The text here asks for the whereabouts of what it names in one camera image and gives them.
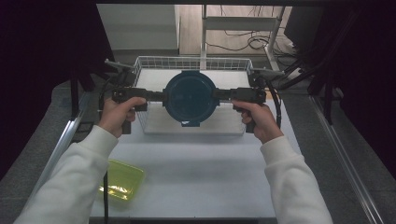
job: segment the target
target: white sweater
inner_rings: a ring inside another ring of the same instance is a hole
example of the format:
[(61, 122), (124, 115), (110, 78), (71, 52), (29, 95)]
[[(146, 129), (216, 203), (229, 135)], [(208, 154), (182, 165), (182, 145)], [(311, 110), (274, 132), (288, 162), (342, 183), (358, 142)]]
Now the white sweater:
[[(83, 141), (66, 150), (15, 223), (88, 223), (108, 156), (117, 143), (111, 133), (94, 126)], [(261, 151), (278, 223), (332, 223), (317, 180), (288, 139), (274, 139)]]

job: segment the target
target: person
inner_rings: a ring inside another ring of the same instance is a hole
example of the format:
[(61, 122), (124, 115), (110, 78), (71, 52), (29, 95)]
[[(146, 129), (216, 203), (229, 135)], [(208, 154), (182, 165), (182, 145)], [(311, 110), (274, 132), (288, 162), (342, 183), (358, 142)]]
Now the person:
[[(88, 223), (108, 156), (121, 136), (121, 125), (125, 120), (134, 121), (131, 108), (145, 102), (134, 97), (118, 105), (107, 99), (98, 125), (83, 141), (66, 150), (15, 223)], [(314, 174), (277, 127), (269, 107), (232, 103), (245, 109), (241, 114), (244, 123), (256, 121), (254, 135), (262, 141), (261, 152), (267, 164), (264, 172), (278, 223), (332, 223)]]

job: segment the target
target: yellow container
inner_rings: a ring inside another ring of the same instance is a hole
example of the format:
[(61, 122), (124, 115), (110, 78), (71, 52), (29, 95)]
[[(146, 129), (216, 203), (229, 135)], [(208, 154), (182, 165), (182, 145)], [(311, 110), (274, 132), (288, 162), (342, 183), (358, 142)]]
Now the yellow container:
[[(145, 177), (144, 171), (120, 161), (108, 160), (108, 162), (108, 194), (124, 201), (131, 200)], [(104, 191), (103, 183), (99, 190)]]

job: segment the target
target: white tabletop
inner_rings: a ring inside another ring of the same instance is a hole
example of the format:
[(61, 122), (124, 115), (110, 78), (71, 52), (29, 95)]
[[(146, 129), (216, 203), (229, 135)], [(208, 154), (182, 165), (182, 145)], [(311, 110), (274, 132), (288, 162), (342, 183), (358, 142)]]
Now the white tabletop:
[[(267, 104), (275, 113), (273, 101)], [(282, 131), (301, 153), (282, 105)], [(109, 201), (111, 217), (223, 218), (274, 217), (264, 174), (262, 144), (242, 136), (144, 134), (139, 121), (123, 135), (110, 159), (143, 169), (146, 178), (129, 202)], [(102, 217), (103, 193), (91, 216)]]

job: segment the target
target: white surface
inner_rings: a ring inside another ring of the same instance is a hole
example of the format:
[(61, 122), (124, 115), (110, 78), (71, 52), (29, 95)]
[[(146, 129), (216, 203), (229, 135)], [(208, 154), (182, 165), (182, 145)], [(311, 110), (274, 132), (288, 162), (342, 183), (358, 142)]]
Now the white surface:
[[(273, 113), (273, 101), (268, 101)], [(282, 131), (301, 154), (282, 105)], [(143, 134), (138, 121), (123, 135), (111, 159), (146, 172), (129, 202), (109, 201), (111, 217), (274, 217), (264, 174), (261, 143), (251, 133), (242, 136)], [(104, 213), (103, 194), (92, 217)]]
[(178, 49), (178, 6), (96, 5), (112, 49)]
[[(202, 70), (200, 72), (208, 76), (219, 89), (249, 87), (246, 71)], [(176, 69), (142, 69), (136, 87), (148, 91), (163, 91), (172, 77), (180, 73), (181, 70)], [(240, 114), (233, 110), (231, 104), (221, 104), (210, 118), (201, 123), (200, 127), (183, 128), (178, 121), (172, 119), (162, 104), (150, 104), (147, 122), (144, 122), (144, 132), (241, 135), (245, 131), (245, 125), (240, 118)]]

